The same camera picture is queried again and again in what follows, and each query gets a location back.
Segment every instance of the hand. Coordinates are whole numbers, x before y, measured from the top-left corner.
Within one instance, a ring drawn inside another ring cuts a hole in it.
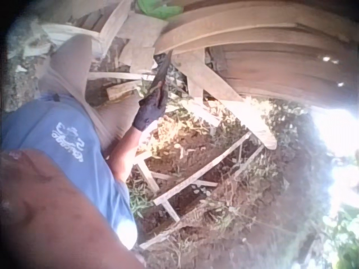
[[[167,99],[168,92],[162,90],[160,82],[151,94],[139,102],[140,109],[132,125],[139,131],[146,130],[153,121],[164,115]]]

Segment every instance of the wooden plank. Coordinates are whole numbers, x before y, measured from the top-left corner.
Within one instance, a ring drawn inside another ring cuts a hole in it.
[[[283,6],[285,3],[280,1],[240,1],[235,3],[222,3],[214,6],[198,8],[187,11],[168,19],[169,24],[165,28],[165,32],[177,28],[183,24],[198,20],[199,18],[211,16],[216,13],[233,10],[237,8],[253,7],[253,6]]]
[[[302,78],[298,76],[287,77],[289,86],[276,84],[275,81],[270,80],[259,82],[228,78],[226,81],[239,94],[278,98],[323,108],[345,108],[356,100],[355,91],[346,88],[339,90],[337,85],[326,81],[310,76]]]
[[[127,66],[132,65],[132,48],[135,46],[133,40],[128,41],[119,56],[119,61]]]
[[[187,77],[196,81],[210,95],[226,106],[269,149],[277,147],[277,141],[260,113],[248,105],[221,77],[191,53],[174,55],[173,65]]]
[[[98,80],[99,78],[119,78],[121,80],[147,80],[152,81],[155,76],[121,73],[121,72],[89,72],[88,80]]]
[[[97,32],[62,24],[42,24],[42,28],[48,34],[50,40],[58,47],[75,35],[89,35],[92,37],[93,55],[99,58],[103,54],[102,42]]]
[[[132,48],[131,73],[151,72],[153,65],[153,47],[134,47]]]
[[[148,169],[147,165],[145,164],[145,161],[144,160],[139,160],[137,162],[137,164],[136,164],[136,167],[138,168],[140,174],[146,180],[146,182],[149,185],[150,189],[154,193],[159,192],[159,187],[158,187],[156,181],[154,180],[154,178],[152,177],[151,171]],[[167,200],[163,201],[161,204],[166,209],[166,211],[169,213],[169,215],[175,220],[175,222],[180,221],[180,217],[177,215],[177,213],[175,212],[175,210],[173,209],[173,207],[169,204],[169,202]]]
[[[344,82],[350,87],[357,84],[358,68],[348,70],[341,64],[327,63],[304,55],[283,52],[225,53],[228,70],[226,77],[262,81],[261,74],[285,79],[287,73],[318,77],[332,82]]]
[[[226,71],[228,69],[227,60],[221,46],[209,48],[209,53],[213,60],[213,69],[215,71]]]
[[[99,20],[94,25],[93,31],[96,31],[99,33],[102,31],[103,26],[106,24],[106,22],[108,21],[108,19],[110,18],[111,14],[113,13],[113,11],[115,10],[115,8],[117,6],[118,6],[118,3],[104,7],[103,9],[100,10]]]
[[[101,59],[106,56],[113,39],[115,38],[123,23],[127,19],[128,13],[131,8],[131,2],[131,0],[122,0],[103,26],[99,35],[100,40],[103,40],[103,53]]]
[[[136,41],[136,46],[152,47],[168,22],[142,14],[131,13],[117,36]]]
[[[247,29],[231,31],[217,35],[208,36],[193,42],[182,45],[173,52],[184,53],[205,47],[214,47],[224,44],[245,44],[245,43],[276,43],[285,45],[300,45],[330,51],[343,55],[346,58],[356,56],[356,49],[353,46],[329,38],[327,36],[315,35],[292,29]]]
[[[348,41],[359,41],[356,24],[339,16],[300,4],[283,6],[254,6],[227,10],[183,24],[160,36],[156,53],[207,36],[260,27],[297,27],[303,25],[327,35]]]
[[[216,157],[213,161],[206,164],[203,168],[195,172],[193,175],[173,187],[172,189],[168,190],[167,192],[161,194],[156,199],[153,200],[155,205],[159,205],[163,203],[163,201],[166,201],[170,199],[172,196],[180,192],[181,190],[185,189],[187,186],[198,180],[199,177],[203,176],[205,173],[207,173],[210,169],[215,167],[217,164],[219,164],[225,157],[227,157],[233,150],[235,150],[237,147],[239,147],[246,139],[248,139],[250,136],[250,132],[246,133],[241,139],[239,139],[236,143],[234,143],[230,148],[228,148],[225,152],[223,152],[221,155]]]
[[[111,100],[115,100],[120,98],[123,94],[129,92],[129,91],[133,91],[133,90],[137,90],[140,88],[140,85],[142,85],[142,81],[141,80],[135,80],[135,81],[130,81],[130,82],[125,82],[119,85],[115,85],[112,86],[110,88],[107,88],[107,95],[108,95],[108,99]]]
[[[218,186],[218,183],[216,183],[216,182],[210,182],[210,181],[205,181],[205,180],[200,180],[200,179],[197,179],[194,182],[194,184],[200,185],[200,186],[208,186],[208,187],[217,187]]]
[[[204,48],[194,50],[193,54],[198,57],[202,62],[205,60],[205,51]],[[187,79],[188,93],[193,99],[199,104],[203,103],[203,89],[199,87],[193,80]]]

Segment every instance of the blue t-shirt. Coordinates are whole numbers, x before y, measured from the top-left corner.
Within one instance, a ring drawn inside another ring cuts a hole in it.
[[[131,249],[137,228],[127,186],[115,181],[102,157],[100,141],[82,106],[72,97],[44,96],[6,116],[1,126],[3,150],[37,149],[97,207],[121,242]]]

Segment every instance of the person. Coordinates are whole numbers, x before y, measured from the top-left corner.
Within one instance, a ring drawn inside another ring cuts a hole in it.
[[[85,100],[91,55],[91,37],[65,42],[39,79],[41,97],[2,119],[2,223],[10,223],[2,230],[36,268],[140,268],[126,251],[137,240],[126,180],[168,96],[158,85],[141,101],[134,92],[93,109]]]

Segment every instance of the white logo print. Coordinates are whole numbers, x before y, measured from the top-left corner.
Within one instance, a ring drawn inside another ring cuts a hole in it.
[[[76,128],[66,128],[65,125],[59,122],[56,130],[52,131],[51,136],[79,162],[82,163],[84,161],[81,151],[84,150],[85,143],[79,138]]]

